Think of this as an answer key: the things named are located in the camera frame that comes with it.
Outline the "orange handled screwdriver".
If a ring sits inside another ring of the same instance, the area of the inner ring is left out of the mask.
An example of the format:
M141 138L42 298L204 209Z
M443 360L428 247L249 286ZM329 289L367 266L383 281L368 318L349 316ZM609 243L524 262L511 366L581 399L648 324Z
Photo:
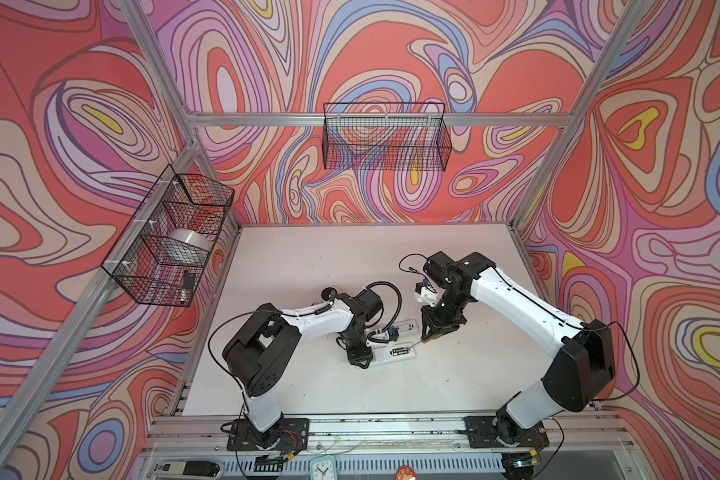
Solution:
M421 339L415 341L414 343L412 343L409 348L413 349L414 347L416 347L420 344L427 344L429 342L439 339L440 337L441 337L441 335L435 335L435 336L430 336L427 338L421 338Z

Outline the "white remote with batteries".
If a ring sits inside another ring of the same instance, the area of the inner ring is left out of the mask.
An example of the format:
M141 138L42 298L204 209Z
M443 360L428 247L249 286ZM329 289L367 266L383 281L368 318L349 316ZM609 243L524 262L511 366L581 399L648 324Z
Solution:
M372 343L386 344L398 342L413 342L420 338L420 329L413 319L406 319L393 324L383 333L373 334L369 337Z

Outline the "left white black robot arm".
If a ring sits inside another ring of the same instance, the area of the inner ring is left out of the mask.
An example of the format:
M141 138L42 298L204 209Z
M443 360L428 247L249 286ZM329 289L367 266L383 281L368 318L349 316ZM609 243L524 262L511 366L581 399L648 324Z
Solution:
M369 289L352 296L327 288L321 303L301 309L260 305L222 351L244 398L243 418L233 422L231 448L269 450L293 440L295 429L285 423L275 386L297 346L336 334L349 364L366 369L373 360L366 322L382 309L381 297Z

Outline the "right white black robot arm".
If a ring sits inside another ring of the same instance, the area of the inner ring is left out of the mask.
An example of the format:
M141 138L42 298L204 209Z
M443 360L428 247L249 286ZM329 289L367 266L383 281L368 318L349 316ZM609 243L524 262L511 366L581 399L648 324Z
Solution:
M512 281L478 252L454 260L440 251L426 259L423 270L442 294L421 308L422 342L457 331L466 324L466 306L482 303L510 320L551 358L539 381L496 412L491 430L499 444L514 447L543 420L584 410L614 380L610 326L564 313Z

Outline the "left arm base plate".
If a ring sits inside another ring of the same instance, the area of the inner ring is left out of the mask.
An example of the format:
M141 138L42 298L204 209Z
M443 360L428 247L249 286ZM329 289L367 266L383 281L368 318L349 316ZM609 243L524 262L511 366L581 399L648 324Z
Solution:
M310 420L285 417L266 431L258 431L247 418L225 423L221 431L228 435L226 449L232 452L271 451L300 452L308 447Z

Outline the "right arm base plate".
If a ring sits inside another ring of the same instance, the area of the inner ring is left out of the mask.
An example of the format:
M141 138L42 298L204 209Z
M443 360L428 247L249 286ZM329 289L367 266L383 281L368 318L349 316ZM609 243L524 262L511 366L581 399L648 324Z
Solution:
M471 448L542 450L550 444L541 422L524 429L515 425L510 417L467 416L463 435Z

